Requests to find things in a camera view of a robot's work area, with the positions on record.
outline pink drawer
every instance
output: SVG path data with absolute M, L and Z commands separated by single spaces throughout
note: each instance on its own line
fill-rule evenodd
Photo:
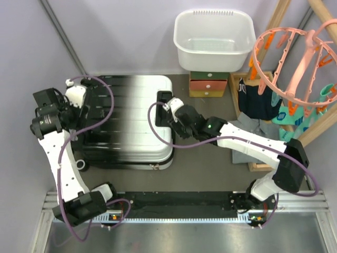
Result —
M 220 91 L 225 90 L 227 80 L 223 81 L 190 81 L 190 90 L 193 91 Z

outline cable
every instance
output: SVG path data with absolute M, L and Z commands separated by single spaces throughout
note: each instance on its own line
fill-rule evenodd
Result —
M 275 205 L 274 205 L 274 208 L 273 208 L 273 211 L 272 213 L 269 215 L 268 219 L 265 221 L 264 224 L 261 225 L 261 229 L 264 228 L 265 226 L 267 226 L 267 224 L 271 221 L 272 217 L 274 216 L 275 214 L 275 211 L 277 209 L 277 204 L 279 203 L 279 194 L 277 193 L 276 194 L 276 200 L 275 200 Z
M 64 95 L 57 88 L 53 88 L 53 90 L 60 96 L 61 103 L 64 103 Z
M 88 238 L 91 223 L 89 223 L 89 226 L 88 226 L 88 229 L 87 229 L 87 232 L 86 232 L 84 238 L 80 238 L 80 237 L 76 234 L 76 232 L 74 231 L 73 227 L 70 225 L 70 222 L 68 221 L 67 215 L 66 215 L 65 210 L 64 210 L 63 199 L 62 199 L 62 186 L 61 186 L 61 185 L 62 185 L 62 183 L 61 183 L 61 167 L 62 167 L 61 164 L 62 164 L 62 155 L 63 155 L 63 153 L 64 153 L 64 150 L 65 150 L 67 144 L 68 144 L 68 143 L 69 143 L 75 136 L 77 136 L 77 135 L 79 135 L 79 134 L 81 134 L 81 133 L 84 133 L 84 132 L 86 132 L 86 131 L 88 131 L 88 130 L 91 130 L 91 129 L 93 129 L 93 128 L 96 128 L 96 127 L 98 127 L 98 126 L 100 126 L 100 125 L 102 125 L 104 122 L 106 122 L 106 121 L 110 118 L 110 116 L 111 116 L 111 114 L 112 114 L 112 112 L 113 112 L 113 110 L 114 110 L 114 94 L 112 93 L 112 90 L 110 89 L 110 87 L 109 87 L 103 80 L 101 80 L 101 79 L 99 79 L 99 78 L 97 78 L 97 77 L 95 77 L 95 76 L 91 76 L 91 75 L 80 75 L 80 76 L 76 76 L 76 77 L 74 77 L 74 78 L 71 78 L 70 81 L 73 81 L 73 80 L 79 79 L 79 78 L 91 78 L 91 79 L 94 79 L 94 80 L 100 82 L 104 87 L 107 88 L 107 90 L 108 90 L 108 92 L 109 92 L 109 94 L 110 94 L 110 96 L 111 96 L 111 107 L 110 107 L 109 113 L 106 115 L 106 117 L 105 117 L 104 119 L 102 119 L 100 122 L 96 123 L 96 124 L 93 124 L 93 125 L 91 125 L 91 126 L 88 126 L 88 127 L 86 127 L 86 128 L 83 128 L 83 129 L 81 129 L 81 130 L 79 130 L 79 131 L 76 131 L 76 132 L 72 133 L 72 134 L 69 136 L 69 138 L 66 139 L 65 142 L 63 143 L 63 145 L 62 145 L 62 147 L 61 147 L 61 150 L 60 150 L 60 154 L 59 154 L 59 156 L 58 156 L 58 161 L 57 161 L 58 164 L 60 165 L 60 167 L 57 169 L 57 195 L 58 195 L 58 200 L 59 200 L 59 203 L 60 203 L 60 210 L 61 210 L 62 218 L 63 218 L 63 220 L 64 220 L 64 222 L 65 222 L 67 228 L 69 229 L 70 233 L 71 233 L 71 234 L 72 234 L 78 241 L 84 242 L 84 241 Z
M 130 201 L 128 201 L 127 199 L 124 199 L 124 198 L 112 200 L 112 201 L 108 202 L 106 205 L 107 205 L 107 206 L 111 206 L 112 204 L 117 203 L 117 202 L 119 202 L 119 203 L 121 203 L 121 202 L 126 202 L 128 208 L 127 208 L 127 211 L 126 211 L 125 215 L 123 215 L 123 216 L 121 217 L 121 219 L 120 219 L 117 223 L 114 223 L 112 226 L 110 226 L 110 229 L 114 229 L 114 228 L 118 227 L 118 226 L 123 222 L 123 220 L 125 219 L 125 217 L 128 215 L 128 213 L 129 213 L 130 210 L 131 210 L 131 203 L 130 203 Z M 92 221 L 93 221 L 93 220 L 90 220 L 90 221 L 89 221 L 88 227 L 92 228 L 92 227 L 102 227 L 102 226 L 103 226 L 103 225 L 100 225 L 100 224 L 92 224 Z M 78 233 L 81 233 L 81 232 L 83 232 L 84 230 L 87 230 L 87 233 L 88 233 L 88 228 L 80 229 L 80 230 L 77 231 L 76 233 L 77 233 L 77 234 L 78 234 Z M 64 246 L 65 244 L 67 244 L 67 243 L 68 243 L 71 239 L 73 239 L 73 238 L 74 238 L 74 236 L 73 236 L 73 235 L 70 235 L 70 236 L 69 236 L 67 239 L 65 239 L 62 243 L 58 244 L 58 243 L 56 242 L 56 232 L 53 233 L 53 243 L 54 243 L 54 245 L 55 245 L 57 248 Z
M 177 145 L 177 144 L 172 144 L 170 142 L 167 142 L 165 141 L 164 139 L 162 139 L 159 134 L 156 133 L 155 129 L 153 128 L 152 126 L 152 123 L 151 123 L 151 109 L 156 106 L 156 105 L 165 105 L 163 102 L 155 102 L 153 104 L 150 105 L 148 111 L 147 111 L 147 121 L 148 121 L 148 124 L 150 125 L 150 128 L 152 130 L 152 132 L 154 133 L 154 135 L 163 143 L 165 143 L 166 145 L 169 145 L 173 148 L 176 148 L 176 149 L 190 149 L 190 148 L 195 148 L 195 147 L 198 147 L 198 146 L 201 146 L 201 145 L 204 145 L 206 143 L 210 143 L 210 142 L 213 142 L 213 141 L 217 141 L 217 140 L 224 140 L 224 139 L 234 139 L 234 140 L 239 140 L 239 141 L 244 141 L 244 142 L 248 142 L 248 140 L 244 139 L 244 138 L 240 138 L 240 137 L 236 137 L 236 136 L 218 136 L 218 137 L 214 137 L 214 138 L 210 138 L 208 140 L 205 140 L 205 141 L 201 141 L 201 142 L 197 142 L 197 143 L 194 143 L 194 144 L 190 144 L 190 145 Z M 314 175 L 303 165 L 301 164 L 300 162 L 298 162 L 298 160 L 296 160 L 295 158 L 291 157 L 290 155 L 288 154 L 285 154 L 279 150 L 276 150 L 276 149 L 273 149 L 271 147 L 267 147 L 267 146 L 264 146 L 262 144 L 259 144 L 259 143 L 256 143 L 256 142 L 253 142 L 253 141 L 249 141 L 251 145 L 254 145 L 254 146 L 257 146 L 259 148 L 262 148 L 262 149 L 266 149 L 266 150 L 269 150 L 269 151 L 272 151 L 276 154 L 279 154 L 285 158 L 287 158 L 288 160 L 292 161 L 293 163 L 295 163 L 297 166 L 299 166 L 312 180 L 314 186 L 315 186 L 315 190 L 313 193 L 309 193 L 309 194 L 302 194 L 302 193 L 292 193 L 296 196 L 300 196 L 300 197 L 313 197 L 313 196 L 316 196 L 319 192 L 319 184 L 316 180 L 316 178 L 314 177 Z

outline suitcase handle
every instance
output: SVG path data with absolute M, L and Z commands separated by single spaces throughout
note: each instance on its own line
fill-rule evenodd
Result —
M 171 91 L 158 91 L 157 102 L 167 103 L 173 98 Z M 170 127 L 168 121 L 171 119 L 171 115 L 167 113 L 161 105 L 156 106 L 156 127 Z

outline suitcase wheel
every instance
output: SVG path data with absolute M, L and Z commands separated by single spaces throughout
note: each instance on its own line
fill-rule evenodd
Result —
M 76 165 L 77 165 L 77 169 L 80 171 L 80 172 L 85 172 L 89 169 L 90 167 L 90 164 L 86 161 L 84 161 L 83 159 L 79 159 L 76 161 Z

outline gray cloth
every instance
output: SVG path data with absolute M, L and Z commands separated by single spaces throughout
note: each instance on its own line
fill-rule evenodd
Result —
M 263 120 L 251 119 L 243 112 L 239 115 L 237 120 L 229 122 L 234 126 L 236 126 L 237 128 L 257 134 L 259 136 L 268 139 L 278 140 L 280 138 L 279 125 L 274 123 L 266 123 Z M 232 159 L 233 163 L 247 163 L 247 162 L 263 163 L 260 160 L 251 157 L 250 155 L 246 155 L 236 150 L 232 151 Z

